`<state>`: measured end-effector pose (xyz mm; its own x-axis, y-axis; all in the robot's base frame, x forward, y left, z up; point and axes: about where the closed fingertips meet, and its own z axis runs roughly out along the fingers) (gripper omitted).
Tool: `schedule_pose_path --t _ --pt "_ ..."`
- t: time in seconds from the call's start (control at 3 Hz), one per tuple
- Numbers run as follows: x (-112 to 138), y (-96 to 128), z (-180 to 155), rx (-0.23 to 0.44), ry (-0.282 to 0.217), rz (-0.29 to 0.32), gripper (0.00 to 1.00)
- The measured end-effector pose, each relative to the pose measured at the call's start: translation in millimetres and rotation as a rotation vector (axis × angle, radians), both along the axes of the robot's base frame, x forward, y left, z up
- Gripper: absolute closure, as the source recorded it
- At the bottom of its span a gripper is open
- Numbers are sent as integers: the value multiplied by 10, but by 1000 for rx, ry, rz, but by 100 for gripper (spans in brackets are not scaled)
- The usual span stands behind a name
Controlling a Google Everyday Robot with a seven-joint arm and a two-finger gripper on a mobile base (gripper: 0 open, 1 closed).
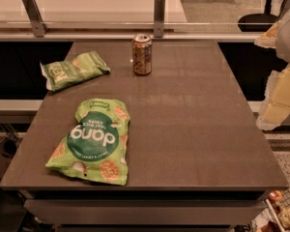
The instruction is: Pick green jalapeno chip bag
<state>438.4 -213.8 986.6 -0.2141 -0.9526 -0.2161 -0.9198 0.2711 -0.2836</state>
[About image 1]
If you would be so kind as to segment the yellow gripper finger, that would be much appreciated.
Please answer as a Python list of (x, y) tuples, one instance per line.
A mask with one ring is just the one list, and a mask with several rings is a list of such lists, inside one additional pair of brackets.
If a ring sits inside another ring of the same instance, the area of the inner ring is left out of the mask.
[(290, 115), (290, 64), (281, 71), (272, 71), (261, 102), (256, 126), (262, 131), (272, 131)]
[(265, 33), (260, 35), (254, 44), (263, 48), (276, 48), (277, 30), (280, 20), (274, 23)]

